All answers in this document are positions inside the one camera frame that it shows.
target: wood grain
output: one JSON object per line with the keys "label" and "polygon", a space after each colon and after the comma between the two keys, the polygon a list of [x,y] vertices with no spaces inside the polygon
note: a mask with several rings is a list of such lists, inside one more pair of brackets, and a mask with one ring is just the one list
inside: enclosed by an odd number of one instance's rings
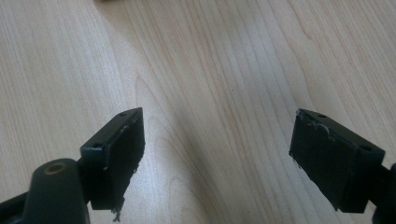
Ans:
{"label": "wood grain", "polygon": [[[295,111],[396,149],[392,0],[3,0],[0,201],[143,106],[122,223],[371,223],[288,155]],[[91,211],[92,223],[110,223]]]}

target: black component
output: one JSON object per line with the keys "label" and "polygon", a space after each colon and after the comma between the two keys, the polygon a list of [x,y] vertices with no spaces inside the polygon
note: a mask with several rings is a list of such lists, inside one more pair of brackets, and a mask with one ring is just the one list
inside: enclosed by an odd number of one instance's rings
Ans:
{"label": "black component", "polygon": [[144,147],[142,108],[118,114],[81,147],[83,182],[93,209],[121,210]]}
{"label": "black component", "polygon": [[0,203],[0,224],[20,223],[27,193]]}
{"label": "black component", "polygon": [[290,155],[335,210],[363,213],[370,200],[377,205],[373,221],[396,223],[391,222],[396,216],[396,168],[381,166],[383,149],[324,115],[300,109]]}
{"label": "black component", "polygon": [[35,170],[23,223],[89,223],[75,161],[50,161]]}
{"label": "black component", "polygon": [[81,159],[37,168],[30,190],[0,203],[0,224],[89,223],[86,203],[120,220],[123,194],[143,157],[143,110],[118,114],[81,147]]}

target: black plastic part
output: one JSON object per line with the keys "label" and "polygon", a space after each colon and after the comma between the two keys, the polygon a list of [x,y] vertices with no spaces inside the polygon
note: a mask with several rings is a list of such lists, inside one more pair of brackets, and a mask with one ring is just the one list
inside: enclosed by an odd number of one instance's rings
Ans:
{"label": "black plastic part", "polygon": [[27,193],[0,203],[0,224],[21,223]]}
{"label": "black plastic part", "polygon": [[290,155],[335,209],[363,213],[385,151],[324,115],[300,109]]}
{"label": "black plastic part", "polygon": [[373,216],[374,224],[396,223],[396,164],[390,168],[388,181],[383,182],[382,197]]}
{"label": "black plastic part", "polygon": [[93,209],[121,210],[144,147],[142,108],[119,113],[81,147],[82,180]]}
{"label": "black plastic part", "polygon": [[90,223],[82,193],[75,161],[60,159],[40,166],[33,173],[23,223]]}

